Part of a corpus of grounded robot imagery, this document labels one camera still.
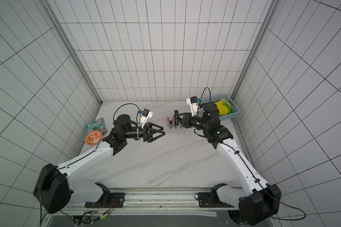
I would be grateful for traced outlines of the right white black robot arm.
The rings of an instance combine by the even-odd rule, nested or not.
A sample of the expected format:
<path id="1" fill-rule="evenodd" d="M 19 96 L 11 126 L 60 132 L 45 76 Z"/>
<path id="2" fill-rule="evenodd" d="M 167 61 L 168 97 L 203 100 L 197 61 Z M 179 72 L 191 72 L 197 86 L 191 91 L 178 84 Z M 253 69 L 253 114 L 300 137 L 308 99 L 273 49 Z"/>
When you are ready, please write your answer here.
<path id="1" fill-rule="evenodd" d="M 230 162 L 242 187 L 237 190 L 219 183 L 211 188 L 209 197 L 198 194 L 200 202 L 212 203 L 215 207 L 230 205 L 251 226 L 278 213 L 281 190 L 276 184 L 270 185 L 247 160 L 231 132 L 221 124 L 217 105 L 204 105 L 202 117 L 175 111 L 174 119 L 184 128 L 201 130 L 208 143 Z"/>

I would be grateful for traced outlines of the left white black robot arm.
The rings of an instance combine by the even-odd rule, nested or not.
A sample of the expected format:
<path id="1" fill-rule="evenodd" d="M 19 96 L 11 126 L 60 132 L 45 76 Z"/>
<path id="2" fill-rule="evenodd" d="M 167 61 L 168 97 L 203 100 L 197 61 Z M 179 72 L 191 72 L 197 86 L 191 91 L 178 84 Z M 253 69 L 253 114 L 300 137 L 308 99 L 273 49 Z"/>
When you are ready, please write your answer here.
<path id="1" fill-rule="evenodd" d="M 33 196 L 49 214 L 59 212 L 71 204 L 85 203 L 90 208 L 108 208 L 115 205 L 110 189 L 94 180 L 85 181 L 81 175 L 101 161 L 114 157 L 126 145 L 128 139 L 151 143 L 165 135 L 164 128 L 154 123 L 138 126 L 127 114 L 114 121 L 110 134 L 92 149 L 59 165 L 47 164 L 39 174 Z"/>

